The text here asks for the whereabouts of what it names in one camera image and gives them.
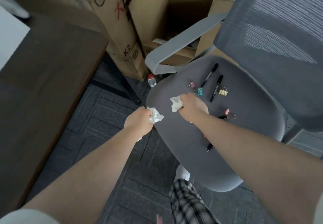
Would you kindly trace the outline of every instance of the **chair backrest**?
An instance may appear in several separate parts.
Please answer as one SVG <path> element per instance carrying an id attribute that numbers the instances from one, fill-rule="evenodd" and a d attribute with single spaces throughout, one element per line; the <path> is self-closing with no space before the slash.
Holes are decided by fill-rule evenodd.
<path id="1" fill-rule="evenodd" d="M 236 0 L 214 45 L 302 128 L 323 131 L 323 0 Z"/>

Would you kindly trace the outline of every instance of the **chair armrest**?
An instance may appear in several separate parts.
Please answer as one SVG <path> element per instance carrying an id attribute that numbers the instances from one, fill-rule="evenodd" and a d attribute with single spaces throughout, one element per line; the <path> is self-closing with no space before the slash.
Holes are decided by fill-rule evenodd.
<path id="1" fill-rule="evenodd" d="M 224 20 L 227 14 L 228 13 L 216 14 L 200 20 L 187 30 L 150 52 L 146 56 L 145 64 L 154 75 L 176 73 L 180 67 L 160 65 L 160 63 L 208 32 L 214 26 L 218 25 Z"/>

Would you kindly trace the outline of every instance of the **plastic water bottle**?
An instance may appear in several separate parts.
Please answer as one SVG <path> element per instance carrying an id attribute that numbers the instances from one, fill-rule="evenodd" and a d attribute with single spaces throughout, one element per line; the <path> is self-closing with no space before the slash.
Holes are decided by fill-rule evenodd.
<path id="1" fill-rule="evenodd" d="M 151 86 L 151 87 L 154 87 L 157 83 L 156 83 L 156 79 L 155 77 L 152 75 L 152 74 L 149 74 L 148 75 L 148 84 Z"/>

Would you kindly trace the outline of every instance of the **dark gray carpet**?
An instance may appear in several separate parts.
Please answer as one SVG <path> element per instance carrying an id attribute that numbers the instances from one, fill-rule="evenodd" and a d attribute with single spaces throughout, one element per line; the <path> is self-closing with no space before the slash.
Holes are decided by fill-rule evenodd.
<path id="1" fill-rule="evenodd" d="M 129 79 L 140 97 L 147 96 L 149 87 Z M 71 120 L 33 186 L 28 200 L 53 180 L 99 147 L 123 128 L 126 117 L 138 106 L 131 101 L 90 85 L 87 87 Z M 287 120 L 290 128 L 293 121 Z M 302 133 L 293 146 L 320 157 L 323 134 Z M 153 129 L 136 143 L 125 168 L 104 207 L 99 223 L 156 223 L 161 214 L 164 223 L 173 223 L 169 205 L 169 189 L 178 162 L 158 132 Z M 223 223 L 276 223 L 263 210 L 257 197 L 245 184 L 227 192 L 216 193 L 191 181 L 206 205 Z"/>

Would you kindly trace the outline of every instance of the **checkered fabric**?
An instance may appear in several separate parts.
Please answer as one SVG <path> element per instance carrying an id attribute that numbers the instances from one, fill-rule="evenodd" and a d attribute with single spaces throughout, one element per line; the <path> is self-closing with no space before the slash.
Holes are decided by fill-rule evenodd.
<path id="1" fill-rule="evenodd" d="M 220 224 L 204 205 L 192 184 L 185 179 L 174 181 L 170 198 L 176 224 Z"/>

